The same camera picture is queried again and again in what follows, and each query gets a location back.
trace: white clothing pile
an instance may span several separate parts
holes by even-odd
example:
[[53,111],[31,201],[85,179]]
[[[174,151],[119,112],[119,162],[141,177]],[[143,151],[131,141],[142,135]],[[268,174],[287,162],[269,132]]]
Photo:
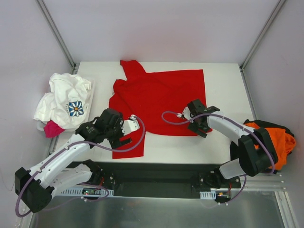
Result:
[[62,129],[77,128],[86,117],[86,103],[91,82],[79,75],[53,74],[50,93],[40,100],[34,119],[44,123],[52,120]]

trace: table surface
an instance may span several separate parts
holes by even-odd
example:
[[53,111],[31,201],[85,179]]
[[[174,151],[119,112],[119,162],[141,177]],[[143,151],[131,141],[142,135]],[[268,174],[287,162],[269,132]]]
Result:
[[[161,62],[141,62],[141,64],[146,72],[203,69],[207,106],[214,105],[226,116],[239,122],[253,119],[238,64]],[[81,62],[78,74],[82,77],[94,78],[96,83],[89,120],[100,116],[101,112],[108,108],[115,80],[126,79],[119,62]],[[71,134],[62,133],[57,148],[63,145]],[[107,140],[102,145],[110,147]],[[164,136],[147,132],[143,157],[112,159],[112,152],[94,147],[79,155],[75,161],[91,159],[95,162],[221,164],[230,159],[229,146],[230,139],[217,131],[209,133],[206,139],[199,136]]]

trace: blue logo patch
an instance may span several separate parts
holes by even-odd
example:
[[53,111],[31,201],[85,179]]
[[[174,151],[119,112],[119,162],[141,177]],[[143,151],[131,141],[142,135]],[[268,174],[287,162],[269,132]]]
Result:
[[84,109],[82,107],[81,101],[69,102],[68,110],[70,112],[70,116],[80,116],[84,114]]

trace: gray wall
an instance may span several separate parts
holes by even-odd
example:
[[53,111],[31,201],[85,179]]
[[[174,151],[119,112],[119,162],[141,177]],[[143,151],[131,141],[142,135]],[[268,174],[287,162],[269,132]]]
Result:
[[283,174],[300,227],[304,227],[304,1],[289,0],[245,69],[257,116],[282,124],[297,147]]
[[15,227],[14,172],[46,155],[49,139],[32,120],[54,73],[70,72],[36,1],[2,1],[0,7],[0,227]]
[[45,0],[76,62],[241,63],[278,0]]

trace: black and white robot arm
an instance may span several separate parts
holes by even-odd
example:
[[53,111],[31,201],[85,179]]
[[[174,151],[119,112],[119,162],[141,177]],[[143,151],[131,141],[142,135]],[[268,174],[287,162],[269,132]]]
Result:
[[264,128],[256,130],[237,123],[226,118],[224,113],[214,106],[206,108],[199,99],[190,102],[181,116],[192,119],[188,129],[198,135],[205,138],[206,132],[214,129],[237,145],[238,158],[220,165],[204,178],[204,182],[214,188],[220,188],[223,181],[236,176],[255,176],[278,162],[272,140]]
[[[32,212],[38,212],[53,197],[70,187],[87,181],[91,184],[97,182],[98,185],[103,174],[100,167],[91,160],[84,161],[68,171],[63,171],[76,156],[87,152],[94,146],[79,142],[102,143],[104,139],[107,139],[112,149],[116,149],[131,142],[131,139],[120,141],[121,137],[138,129],[140,126],[135,116],[123,120],[121,113],[112,109],[104,110],[100,117],[80,125],[75,134],[45,160],[28,171],[20,168],[15,173],[15,192],[19,195],[25,183],[38,171],[21,197]],[[48,164],[41,170],[41,166],[46,163]]]

